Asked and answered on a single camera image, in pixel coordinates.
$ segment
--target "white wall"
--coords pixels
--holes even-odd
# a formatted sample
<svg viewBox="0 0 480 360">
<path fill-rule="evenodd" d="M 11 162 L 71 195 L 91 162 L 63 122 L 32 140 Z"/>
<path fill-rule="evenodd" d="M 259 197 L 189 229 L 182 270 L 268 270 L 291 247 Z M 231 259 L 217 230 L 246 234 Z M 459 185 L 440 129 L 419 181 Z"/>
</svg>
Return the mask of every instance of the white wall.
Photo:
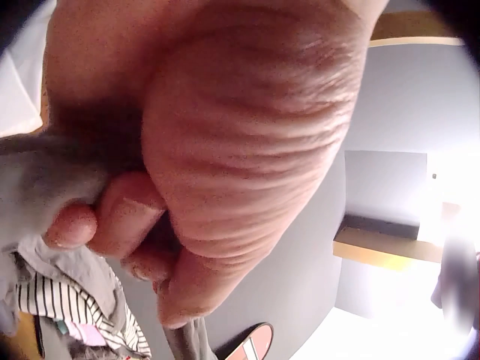
<svg viewBox="0 0 480 360">
<path fill-rule="evenodd" d="M 348 214 L 419 225 L 427 155 L 346 151 Z"/>
<path fill-rule="evenodd" d="M 464 344 L 440 329 L 400 328 L 333 308 L 290 360 L 451 360 Z"/>
<path fill-rule="evenodd" d="M 438 321 L 442 313 L 430 296 L 439 272 L 440 264 L 422 261 L 396 272 L 343 259 L 335 306 L 368 319 Z"/>
<path fill-rule="evenodd" d="M 468 334 L 450 329 L 442 311 L 430 301 L 439 272 L 440 264 L 422 261 L 395 272 L 343 259 L 335 307 L 372 321 L 346 326 L 356 331 L 344 331 L 345 348 L 361 342 L 360 355 L 364 355 L 348 359 L 450 360 L 459 355 Z"/>
<path fill-rule="evenodd" d="M 45 1 L 0 54 L 0 136 L 32 132 L 42 125 L 43 53 L 55 6 L 55 0 Z"/>
<path fill-rule="evenodd" d="M 478 149 L 479 98 L 479 73 L 462 47 L 370 48 L 345 149 Z"/>
</svg>

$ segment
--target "bright light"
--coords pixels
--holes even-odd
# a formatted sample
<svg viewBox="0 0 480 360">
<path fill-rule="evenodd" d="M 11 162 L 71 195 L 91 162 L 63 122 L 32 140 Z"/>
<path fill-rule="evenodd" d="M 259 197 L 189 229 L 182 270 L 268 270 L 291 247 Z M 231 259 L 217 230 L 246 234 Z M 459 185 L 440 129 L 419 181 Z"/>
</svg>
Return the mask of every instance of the bright light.
<svg viewBox="0 0 480 360">
<path fill-rule="evenodd" d="M 479 180 L 479 154 L 428 154 L 418 240 L 441 246 L 455 236 L 472 240 L 480 251 Z"/>
</svg>

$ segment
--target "skin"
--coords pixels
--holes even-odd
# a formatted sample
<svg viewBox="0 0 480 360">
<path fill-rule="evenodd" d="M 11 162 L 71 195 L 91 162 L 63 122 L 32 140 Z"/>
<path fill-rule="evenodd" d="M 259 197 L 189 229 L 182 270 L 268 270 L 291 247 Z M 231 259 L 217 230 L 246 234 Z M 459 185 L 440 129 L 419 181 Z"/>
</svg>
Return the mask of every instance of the skin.
<svg viewBox="0 0 480 360">
<path fill-rule="evenodd" d="M 153 281 L 166 326 L 209 314 L 323 180 L 385 3 L 59 0 L 50 128 L 145 167 L 114 177 L 95 209 L 63 209 L 48 244 L 88 243 Z M 166 210 L 176 257 L 162 235 L 143 242 Z"/>
</svg>

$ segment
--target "striped shirt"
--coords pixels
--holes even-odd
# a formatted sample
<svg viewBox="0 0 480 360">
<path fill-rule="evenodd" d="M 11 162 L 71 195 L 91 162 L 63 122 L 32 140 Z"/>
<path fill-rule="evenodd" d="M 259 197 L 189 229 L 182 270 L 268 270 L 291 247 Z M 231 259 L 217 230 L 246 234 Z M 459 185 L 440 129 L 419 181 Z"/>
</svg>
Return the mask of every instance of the striped shirt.
<svg viewBox="0 0 480 360">
<path fill-rule="evenodd" d="M 122 330 L 114 333 L 114 324 L 103 315 L 95 299 L 73 280 L 59 282 L 35 273 L 30 281 L 17 284 L 16 289 L 18 307 L 22 312 L 69 320 L 76 324 L 95 325 L 113 350 L 124 346 L 141 359 L 152 356 L 146 338 L 126 303 L 126 324 Z"/>
</svg>

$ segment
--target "finger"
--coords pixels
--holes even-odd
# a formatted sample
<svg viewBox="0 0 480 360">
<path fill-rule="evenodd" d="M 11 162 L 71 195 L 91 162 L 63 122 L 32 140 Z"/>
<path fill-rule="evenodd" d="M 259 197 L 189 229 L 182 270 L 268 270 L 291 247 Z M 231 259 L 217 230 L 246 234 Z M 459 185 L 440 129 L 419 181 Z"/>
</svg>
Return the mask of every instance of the finger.
<svg viewBox="0 0 480 360">
<path fill-rule="evenodd" d="M 70 204 L 60 211 L 43 240 L 54 249 L 74 249 L 88 243 L 96 227 L 95 213 L 88 205 Z"/>
<path fill-rule="evenodd" d="M 171 277 L 176 257 L 171 252 L 141 251 L 122 261 L 123 268 L 140 280 L 163 282 Z"/>
<path fill-rule="evenodd" d="M 165 209 L 148 174 L 124 173 L 102 196 L 97 231 L 88 246 L 99 254 L 123 259 L 140 245 Z"/>
<path fill-rule="evenodd" d="M 182 249 L 172 279 L 154 283 L 158 317 L 163 326 L 179 328 L 191 319 L 210 314 L 247 274 L 229 271 Z"/>
<path fill-rule="evenodd" d="M 138 279 L 162 283 L 172 276 L 178 258 L 177 246 L 178 240 L 164 214 L 140 246 L 123 259 L 122 265 Z"/>
</svg>

